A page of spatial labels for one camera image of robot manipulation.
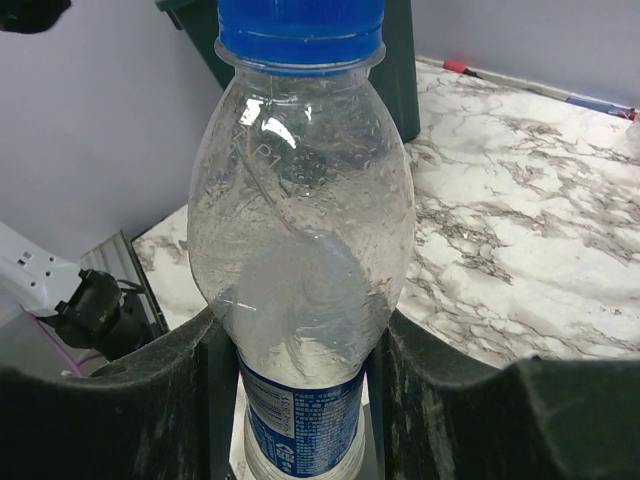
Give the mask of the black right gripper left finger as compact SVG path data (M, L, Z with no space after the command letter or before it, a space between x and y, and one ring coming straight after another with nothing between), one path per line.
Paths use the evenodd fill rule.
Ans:
M1 370L4 479L231 479L238 358L207 312L87 378Z

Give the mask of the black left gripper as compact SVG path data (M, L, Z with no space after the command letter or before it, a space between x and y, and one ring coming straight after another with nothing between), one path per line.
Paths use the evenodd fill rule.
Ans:
M17 34L46 32L71 6L70 0L1 0L1 31Z

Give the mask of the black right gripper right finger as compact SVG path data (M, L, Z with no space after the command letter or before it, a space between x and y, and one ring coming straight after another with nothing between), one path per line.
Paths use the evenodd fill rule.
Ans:
M497 369L395 312L367 361L383 479L635 479L639 364Z

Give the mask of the pepsi bottle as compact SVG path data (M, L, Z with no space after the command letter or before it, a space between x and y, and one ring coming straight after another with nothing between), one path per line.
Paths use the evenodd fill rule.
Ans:
M410 263L414 190L369 80L381 1L222 1L234 75L189 193L194 281L236 346L258 479L353 479L364 363Z

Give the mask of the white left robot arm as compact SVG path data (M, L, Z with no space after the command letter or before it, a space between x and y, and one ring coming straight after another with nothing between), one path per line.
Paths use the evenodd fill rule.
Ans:
M1 286L68 346L113 361L156 338L140 298L143 286L84 269L1 225Z

